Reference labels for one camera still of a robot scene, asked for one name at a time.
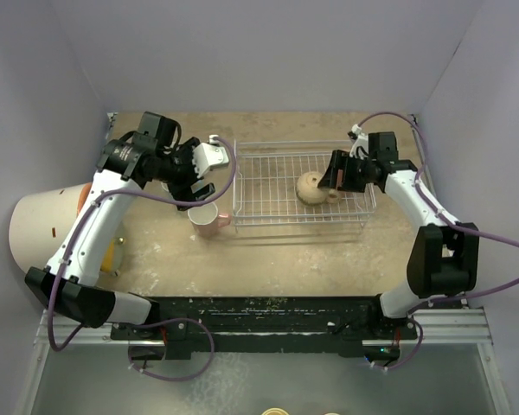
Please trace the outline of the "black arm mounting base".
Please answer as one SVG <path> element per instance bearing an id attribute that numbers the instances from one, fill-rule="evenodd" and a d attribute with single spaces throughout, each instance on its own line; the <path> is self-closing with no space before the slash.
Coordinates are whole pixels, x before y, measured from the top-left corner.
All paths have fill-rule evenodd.
<path id="1" fill-rule="evenodd" d="M 154 357 L 188 359 L 194 352 L 337 354 L 362 357 L 375 354 L 385 359 L 398 356 L 396 345 L 363 346 L 361 337 L 389 338 L 391 329 L 414 326 L 405 318 L 391 319 L 382 314 L 378 297 L 153 297 L 156 308 L 150 322 L 165 322 L 163 328 L 137 329 L 127 324 L 113 325 L 114 335 L 158 339 L 150 346 Z M 273 340 L 215 342 L 219 332 L 318 332 L 331 336 Z"/>

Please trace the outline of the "pink cup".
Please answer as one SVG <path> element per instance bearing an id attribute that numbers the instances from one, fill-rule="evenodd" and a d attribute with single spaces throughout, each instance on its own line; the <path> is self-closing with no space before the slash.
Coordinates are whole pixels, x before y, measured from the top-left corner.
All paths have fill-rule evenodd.
<path id="1" fill-rule="evenodd" d="M 187 216 L 197 235 L 202 238 L 211 238 L 232 223 L 232 215 L 221 213 L 214 202 L 190 208 Z"/>

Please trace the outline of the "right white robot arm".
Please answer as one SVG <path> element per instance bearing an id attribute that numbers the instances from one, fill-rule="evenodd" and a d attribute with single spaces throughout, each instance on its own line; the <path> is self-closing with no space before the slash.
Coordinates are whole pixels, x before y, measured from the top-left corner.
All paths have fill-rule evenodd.
<path id="1" fill-rule="evenodd" d="M 417 231 L 406 280 L 380 294 L 381 308 L 368 316 L 368 331 L 387 338 L 398 319 L 432 297 L 473 290 L 477 281 L 477 227 L 460 223 L 430 194 L 413 162 L 401 159 L 393 132 L 366 134 L 354 126 L 351 150 L 333 150 L 317 187 L 362 193 L 374 184 L 402 209 Z"/>

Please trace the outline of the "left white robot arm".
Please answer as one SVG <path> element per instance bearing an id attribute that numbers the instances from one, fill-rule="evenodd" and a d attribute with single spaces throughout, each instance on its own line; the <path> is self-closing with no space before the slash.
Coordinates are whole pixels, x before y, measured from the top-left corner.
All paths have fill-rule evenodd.
<path id="1" fill-rule="evenodd" d="M 135 131 L 108 142 L 77 218 L 55 254 L 42 268 L 31 267 L 25 283 L 48 309 L 98 328 L 129 323 L 142 339 L 157 335 L 161 319 L 155 305 L 138 295 L 100 289 L 97 282 L 108 248 L 132 202 L 148 182 L 167 184 L 172 203 L 184 210 L 215 193 L 213 184 L 194 185 L 212 169 L 229 163 L 229 151 L 211 138 L 181 142 L 181 126 L 145 112 Z"/>

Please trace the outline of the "light blue ceramic mug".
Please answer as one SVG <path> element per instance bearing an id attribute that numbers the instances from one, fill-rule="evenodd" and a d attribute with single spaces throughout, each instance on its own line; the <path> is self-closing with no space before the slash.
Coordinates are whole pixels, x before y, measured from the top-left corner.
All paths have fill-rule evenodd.
<path id="1" fill-rule="evenodd" d="M 164 191 L 165 193 L 167 193 L 167 194 L 170 193 L 170 188 L 169 188 L 169 186 L 168 186 L 168 184 L 167 184 L 166 182 L 162 182 L 162 183 L 161 183 L 161 187 L 162 187 L 162 189 L 163 189 L 163 191 Z"/>

